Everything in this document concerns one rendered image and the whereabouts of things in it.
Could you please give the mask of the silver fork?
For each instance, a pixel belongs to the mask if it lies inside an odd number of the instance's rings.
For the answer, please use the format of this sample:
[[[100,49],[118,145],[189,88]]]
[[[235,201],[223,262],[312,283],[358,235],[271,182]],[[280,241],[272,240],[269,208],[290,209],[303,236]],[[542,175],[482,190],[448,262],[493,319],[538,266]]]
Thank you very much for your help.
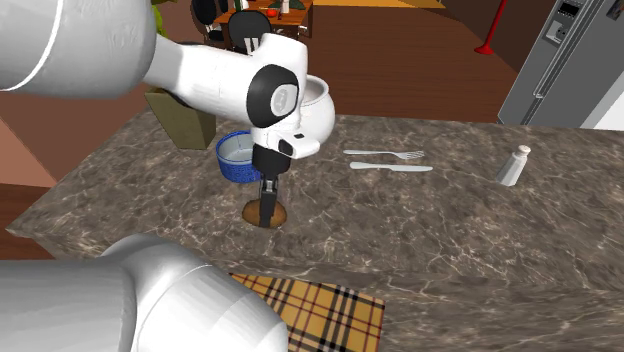
[[[343,150],[346,155],[392,155],[402,160],[417,159],[425,156],[424,151],[411,151],[411,152],[394,152],[394,151],[373,151],[373,150]]]

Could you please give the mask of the blue bowl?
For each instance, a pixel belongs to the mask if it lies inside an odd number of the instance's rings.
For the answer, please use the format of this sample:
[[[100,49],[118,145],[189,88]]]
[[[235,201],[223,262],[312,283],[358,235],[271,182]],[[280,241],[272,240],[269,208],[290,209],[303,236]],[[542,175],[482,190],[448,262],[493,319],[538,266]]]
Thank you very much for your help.
[[[235,183],[251,183],[261,179],[253,166],[254,142],[249,130],[240,130],[222,137],[215,152],[222,175]]]

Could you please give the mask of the wooden dining table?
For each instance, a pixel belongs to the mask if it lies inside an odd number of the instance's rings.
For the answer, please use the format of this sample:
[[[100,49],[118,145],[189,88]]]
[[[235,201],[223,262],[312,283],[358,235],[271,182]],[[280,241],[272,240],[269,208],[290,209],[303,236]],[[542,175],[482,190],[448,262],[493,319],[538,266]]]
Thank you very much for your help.
[[[305,7],[305,9],[303,10],[293,9],[291,7],[288,13],[269,17],[266,14],[266,11],[268,10],[269,5],[271,5],[275,1],[276,0],[247,0],[248,8],[245,11],[258,11],[266,15],[268,21],[271,24],[271,29],[273,33],[282,34],[287,37],[298,39],[300,35],[300,29],[302,29],[302,27],[305,27],[305,29],[303,30],[307,31],[306,33],[311,36],[310,33],[312,31],[312,18],[314,11],[313,0],[299,0]],[[218,16],[213,22],[215,26],[220,26],[224,37],[224,44],[227,48],[231,48],[233,45],[230,38],[230,29],[228,22],[230,17],[235,12],[236,10],[232,5],[227,12]]]

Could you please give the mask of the silver knife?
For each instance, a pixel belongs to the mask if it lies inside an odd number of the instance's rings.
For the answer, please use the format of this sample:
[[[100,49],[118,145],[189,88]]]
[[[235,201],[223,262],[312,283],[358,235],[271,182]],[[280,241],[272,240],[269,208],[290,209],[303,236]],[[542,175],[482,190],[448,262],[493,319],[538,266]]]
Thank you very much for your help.
[[[350,162],[349,167],[354,170],[386,169],[393,172],[428,172],[433,170],[433,167],[431,166],[379,164],[366,162]]]

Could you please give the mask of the black dining chair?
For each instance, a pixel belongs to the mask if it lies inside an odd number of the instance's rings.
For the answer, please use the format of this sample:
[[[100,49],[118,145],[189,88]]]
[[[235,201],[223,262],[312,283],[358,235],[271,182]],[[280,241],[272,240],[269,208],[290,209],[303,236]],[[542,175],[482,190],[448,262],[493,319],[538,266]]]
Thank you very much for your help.
[[[259,47],[262,36],[272,32],[272,25],[262,12],[243,10],[230,17],[228,30],[234,51],[251,54]]]
[[[228,10],[227,0],[191,0],[191,9],[198,23],[198,29],[204,38],[211,41],[223,42],[224,35],[215,19]]]

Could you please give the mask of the olive planter with green plant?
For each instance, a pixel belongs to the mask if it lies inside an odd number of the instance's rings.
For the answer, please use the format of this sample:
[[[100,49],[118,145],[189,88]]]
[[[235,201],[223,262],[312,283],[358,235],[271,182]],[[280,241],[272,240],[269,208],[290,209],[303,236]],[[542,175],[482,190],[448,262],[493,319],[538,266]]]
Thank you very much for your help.
[[[167,37],[163,27],[159,5],[164,3],[178,3],[182,1],[188,6],[190,18],[197,31],[203,36],[201,42],[184,40],[183,45],[203,45],[208,39],[205,25],[197,18],[193,5],[195,0],[151,0],[157,33]],[[180,149],[205,150],[209,147],[216,132],[215,117],[189,108],[177,96],[158,88],[150,87],[145,92],[145,99],[154,116],[167,133],[171,141]]]

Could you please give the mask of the red floor lamp stand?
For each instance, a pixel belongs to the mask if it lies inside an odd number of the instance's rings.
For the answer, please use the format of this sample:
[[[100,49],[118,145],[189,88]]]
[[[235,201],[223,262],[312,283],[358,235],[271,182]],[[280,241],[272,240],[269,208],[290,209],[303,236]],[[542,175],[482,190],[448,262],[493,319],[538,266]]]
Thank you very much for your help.
[[[489,27],[487,36],[483,42],[482,45],[480,45],[479,47],[474,48],[474,51],[478,54],[482,54],[482,55],[492,55],[494,53],[493,49],[491,48],[491,42],[493,39],[493,36],[496,32],[496,29],[498,27],[500,18],[502,16],[502,13],[505,9],[505,6],[507,4],[508,0],[500,0],[499,6],[496,10],[495,16],[492,20],[492,23]]]

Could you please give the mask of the white round pot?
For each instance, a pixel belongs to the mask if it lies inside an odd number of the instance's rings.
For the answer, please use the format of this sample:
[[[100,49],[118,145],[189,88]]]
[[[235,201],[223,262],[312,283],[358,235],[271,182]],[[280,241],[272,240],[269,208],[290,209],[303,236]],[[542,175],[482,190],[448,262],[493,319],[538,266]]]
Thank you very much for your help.
[[[335,106],[328,84],[313,75],[306,77],[301,104],[301,126],[321,144],[330,137],[335,124]]]

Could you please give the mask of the white salt shaker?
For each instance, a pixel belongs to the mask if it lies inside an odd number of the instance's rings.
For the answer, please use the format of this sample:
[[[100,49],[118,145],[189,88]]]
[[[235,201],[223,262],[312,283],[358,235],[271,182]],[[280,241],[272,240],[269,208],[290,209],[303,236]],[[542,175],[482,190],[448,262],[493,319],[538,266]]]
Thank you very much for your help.
[[[514,186],[526,165],[530,152],[531,148],[529,146],[519,145],[500,168],[496,174],[495,181],[504,186]]]

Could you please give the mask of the grey refrigerator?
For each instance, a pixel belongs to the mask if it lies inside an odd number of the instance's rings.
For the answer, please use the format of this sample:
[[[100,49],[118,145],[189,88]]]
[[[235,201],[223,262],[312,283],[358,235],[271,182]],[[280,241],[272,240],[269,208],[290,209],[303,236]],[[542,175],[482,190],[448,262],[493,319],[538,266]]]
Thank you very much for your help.
[[[498,120],[623,130],[622,95],[624,0],[556,0]]]

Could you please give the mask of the plaid patterned robot stand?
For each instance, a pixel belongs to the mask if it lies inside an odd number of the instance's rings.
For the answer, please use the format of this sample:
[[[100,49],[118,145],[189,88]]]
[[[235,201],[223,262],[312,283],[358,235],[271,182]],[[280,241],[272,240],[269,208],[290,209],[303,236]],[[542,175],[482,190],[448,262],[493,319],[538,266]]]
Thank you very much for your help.
[[[286,323],[289,352],[379,352],[384,300],[337,284],[232,277],[256,292]]]

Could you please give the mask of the brown potato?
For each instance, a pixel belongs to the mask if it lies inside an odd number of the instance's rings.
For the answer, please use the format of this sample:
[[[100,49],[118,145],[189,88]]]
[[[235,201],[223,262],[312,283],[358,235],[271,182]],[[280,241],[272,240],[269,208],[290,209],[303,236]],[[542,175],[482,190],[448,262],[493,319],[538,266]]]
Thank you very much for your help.
[[[257,227],[260,224],[260,200],[251,200],[245,204],[242,211],[242,218]],[[269,228],[276,228],[283,225],[287,221],[287,212],[284,206],[277,201],[274,207],[273,215],[270,218]]]

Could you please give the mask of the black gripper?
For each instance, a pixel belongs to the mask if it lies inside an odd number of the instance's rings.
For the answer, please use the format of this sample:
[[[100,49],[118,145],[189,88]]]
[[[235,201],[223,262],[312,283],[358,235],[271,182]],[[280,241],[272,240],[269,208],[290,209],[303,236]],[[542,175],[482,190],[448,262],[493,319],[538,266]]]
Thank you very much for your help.
[[[277,177],[289,170],[291,158],[255,144],[252,165],[263,175],[260,184],[259,225],[269,228],[277,202]]]

